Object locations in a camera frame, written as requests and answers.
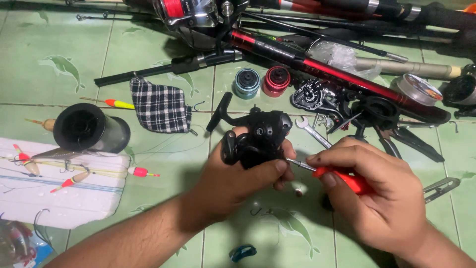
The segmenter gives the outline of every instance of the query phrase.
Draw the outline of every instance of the wrench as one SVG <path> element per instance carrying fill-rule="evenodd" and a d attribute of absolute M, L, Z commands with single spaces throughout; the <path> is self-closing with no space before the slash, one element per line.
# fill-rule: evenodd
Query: wrench
<path fill-rule="evenodd" d="M 329 143 L 329 141 L 326 140 L 321 134 L 317 133 L 316 130 L 314 130 L 310 125 L 309 125 L 309 120 L 305 116 L 301 116 L 303 121 L 299 122 L 298 119 L 296 119 L 296 126 L 298 128 L 303 128 L 306 130 L 309 134 L 311 134 L 318 142 L 320 142 L 326 149 L 329 149 L 332 144 Z"/>

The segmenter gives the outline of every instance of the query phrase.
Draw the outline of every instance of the red reel spool line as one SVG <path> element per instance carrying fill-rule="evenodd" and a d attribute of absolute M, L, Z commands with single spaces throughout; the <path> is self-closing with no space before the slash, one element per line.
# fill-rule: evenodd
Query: red reel spool line
<path fill-rule="evenodd" d="M 276 98 L 281 96 L 291 82 L 291 75 L 281 66 L 274 66 L 270 68 L 265 75 L 263 82 L 263 92 Z"/>
<path fill-rule="evenodd" d="M 167 15 L 171 18 L 181 18 L 184 16 L 180 0 L 164 0 L 164 8 Z"/>

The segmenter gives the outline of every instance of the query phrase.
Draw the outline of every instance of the red fishing rod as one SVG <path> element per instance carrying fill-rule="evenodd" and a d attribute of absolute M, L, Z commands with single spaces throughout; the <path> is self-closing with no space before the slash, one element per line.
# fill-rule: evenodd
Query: red fishing rod
<path fill-rule="evenodd" d="M 394 101 L 402 114 L 432 124 L 444 124 L 451 114 L 438 107 L 424 106 L 397 93 L 387 87 L 365 80 L 356 75 L 339 70 L 325 63 L 311 59 L 303 51 L 289 47 L 283 43 L 271 40 L 265 36 L 253 36 L 249 33 L 233 29 L 229 32 L 228 43 L 252 52 L 258 56 L 280 62 L 289 67 L 308 73 L 315 77 L 331 81 L 339 86 L 359 92 L 363 95 L 384 96 Z"/>

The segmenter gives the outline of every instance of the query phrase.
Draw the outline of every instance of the black and white checkered cloth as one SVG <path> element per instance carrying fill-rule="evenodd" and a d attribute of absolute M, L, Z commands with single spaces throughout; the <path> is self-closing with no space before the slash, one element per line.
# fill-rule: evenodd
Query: black and white checkered cloth
<path fill-rule="evenodd" d="M 130 91 L 137 118 L 144 128 L 160 133 L 188 133 L 192 107 L 185 105 L 183 90 L 134 77 Z"/>

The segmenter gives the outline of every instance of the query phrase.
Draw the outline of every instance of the left hand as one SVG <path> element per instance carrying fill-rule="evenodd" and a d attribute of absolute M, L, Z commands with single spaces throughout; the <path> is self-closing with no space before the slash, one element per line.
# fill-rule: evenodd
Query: left hand
<path fill-rule="evenodd" d="M 235 127 L 233 131 L 237 136 L 248 132 L 245 127 Z M 281 148 L 285 157 L 296 158 L 289 140 L 285 139 Z M 195 205 L 204 210 L 209 224 L 225 220 L 256 191 L 270 186 L 279 191 L 285 182 L 294 180 L 291 167 L 285 160 L 272 160 L 245 170 L 240 162 L 234 165 L 223 163 L 220 154 L 221 142 L 211 153 L 199 182 L 188 193 Z"/>

